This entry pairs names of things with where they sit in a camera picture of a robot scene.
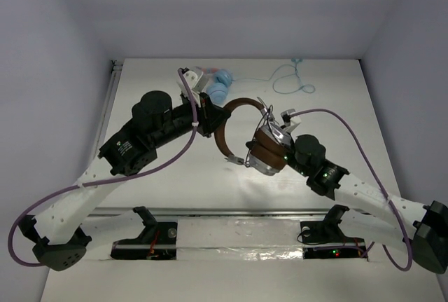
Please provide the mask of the brown silver headphones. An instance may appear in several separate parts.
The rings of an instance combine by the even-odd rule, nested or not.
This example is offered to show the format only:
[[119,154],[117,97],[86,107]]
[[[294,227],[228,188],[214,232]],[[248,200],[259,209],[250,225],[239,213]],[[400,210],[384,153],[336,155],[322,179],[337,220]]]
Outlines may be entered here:
[[273,176],[285,168],[284,150],[282,144],[292,142],[291,135],[277,125],[272,116],[272,110],[261,101],[250,98],[237,98],[228,102],[224,109],[232,113],[242,106],[255,107],[262,114],[260,124],[255,129],[253,138],[246,143],[247,157],[240,158],[231,152],[225,139],[226,122],[214,133],[214,139],[218,150],[226,157],[227,161],[251,167],[261,174]]

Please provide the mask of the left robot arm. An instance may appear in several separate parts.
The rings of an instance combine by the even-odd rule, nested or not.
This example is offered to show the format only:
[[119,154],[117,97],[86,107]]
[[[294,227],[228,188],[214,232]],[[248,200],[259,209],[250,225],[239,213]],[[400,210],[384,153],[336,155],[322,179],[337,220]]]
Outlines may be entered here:
[[36,267],[66,270],[87,251],[114,242],[113,235],[124,228],[124,238],[148,242],[156,233],[157,222],[145,207],[135,207],[118,217],[95,224],[85,219],[119,185],[146,176],[143,168],[157,158],[157,149],[189,134],[186,145],[173,158],[149,170],[163,170],[178,160],[192,145],[196,135],[210,137],[230,117],[230,111],[216,106],[201,92],[185,95],[182,104],[172,106],[162,91],[147,92],[132,107],[132,117],[99,149],[97,157],[73,185],[55,193],[58,198],[37,215],[25,212],[11,228],[19,229],[33,242]]

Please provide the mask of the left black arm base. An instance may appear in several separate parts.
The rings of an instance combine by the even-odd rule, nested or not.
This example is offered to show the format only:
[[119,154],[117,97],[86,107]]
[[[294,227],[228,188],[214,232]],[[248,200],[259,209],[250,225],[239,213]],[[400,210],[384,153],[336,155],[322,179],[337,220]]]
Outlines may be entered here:
[[176,260],[176,221],[157,221],[145,207],[135,207],[143,228],[135,238],[115,241],[111,248],[114,260]]

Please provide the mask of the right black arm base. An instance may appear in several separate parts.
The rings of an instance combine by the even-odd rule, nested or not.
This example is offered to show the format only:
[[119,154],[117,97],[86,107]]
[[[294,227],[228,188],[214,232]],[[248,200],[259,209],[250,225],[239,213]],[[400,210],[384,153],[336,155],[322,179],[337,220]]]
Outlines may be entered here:
[[335,205],[322,220],[300,224],[297,242],[304,247],[305,260],[368,259],[369,246],[365,246],[364,239],[347,237],[339,228],[346,212],[348,207]]

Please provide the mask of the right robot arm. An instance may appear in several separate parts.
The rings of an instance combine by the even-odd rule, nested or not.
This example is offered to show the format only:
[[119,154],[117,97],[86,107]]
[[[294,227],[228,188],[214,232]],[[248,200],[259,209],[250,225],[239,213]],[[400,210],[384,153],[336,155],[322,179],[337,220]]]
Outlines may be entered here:
[[335,201],[325,216],[324,235],[332,241],[360,238],[402,251],[432,273],[447,270],[447,206],[385,194],[347,169],[330,162],[312,135],[292,141],[288,165],[306,177],[308,187]]

